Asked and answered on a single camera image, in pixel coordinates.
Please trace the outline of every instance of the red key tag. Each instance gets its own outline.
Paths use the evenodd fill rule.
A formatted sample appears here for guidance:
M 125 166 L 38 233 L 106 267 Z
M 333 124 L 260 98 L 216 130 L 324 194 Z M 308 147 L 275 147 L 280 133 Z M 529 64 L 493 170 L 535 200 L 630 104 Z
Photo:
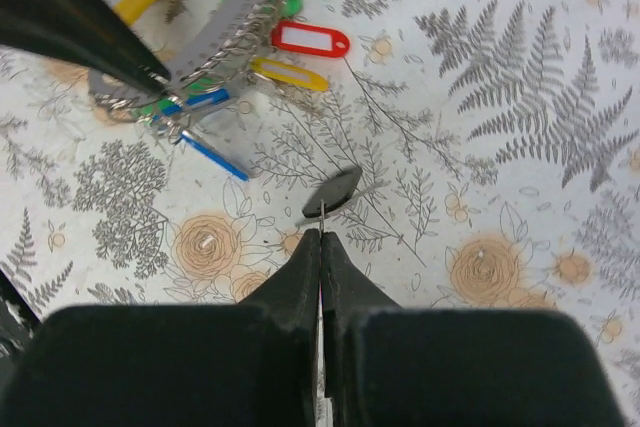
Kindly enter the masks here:
M 344 57 L 350 42 L 335 29 L 283 20 L 271 32 L 271 43 L 282 50 L 322 57 Z

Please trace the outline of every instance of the floral tablecloth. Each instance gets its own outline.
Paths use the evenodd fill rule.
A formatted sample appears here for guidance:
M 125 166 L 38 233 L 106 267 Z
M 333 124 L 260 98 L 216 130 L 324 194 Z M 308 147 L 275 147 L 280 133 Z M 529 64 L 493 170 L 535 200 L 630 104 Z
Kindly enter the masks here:
M 134 28 L 167 59 L 217 5 L 162 0 Z M 351 39 L 278 54 L 330 90 L 246 91 L 201 127 L 248 183 L 107 121 L 84 69 L 0 51 L 0 258 L 32 308 L 239 301 L 312 187 L 359 164 L 382 186 L 328 228 L 369 278 L 405 306 L 569 314 L 637 423 L 640 0 L 304 0 L 298 20 Z

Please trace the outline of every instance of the tablecloth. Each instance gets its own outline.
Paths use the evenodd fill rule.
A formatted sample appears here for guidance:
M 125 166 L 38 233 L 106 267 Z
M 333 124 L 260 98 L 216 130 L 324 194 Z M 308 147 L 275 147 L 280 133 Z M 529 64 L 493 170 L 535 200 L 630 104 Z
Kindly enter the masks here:
M 108 121 L 85 69 L 1 50 L 5 274 L 43 318 L 237 302 L 295 249 L 313 187 L 358 164 L 361 187 L 378 187 L 327 228 L 370 279 L 407 307 L 572 316 L 635 425 L 640 0 L 303 3 L 296 20 L 344 32 L 351 50 L 276 57 L 330 89 L 247 90 L 200 128 L 251 167 L 247 183 Z M 218 4 L 162 0 L 134 29 L 168 59 Z M 326 425 L 324 401 L 318 414 Z

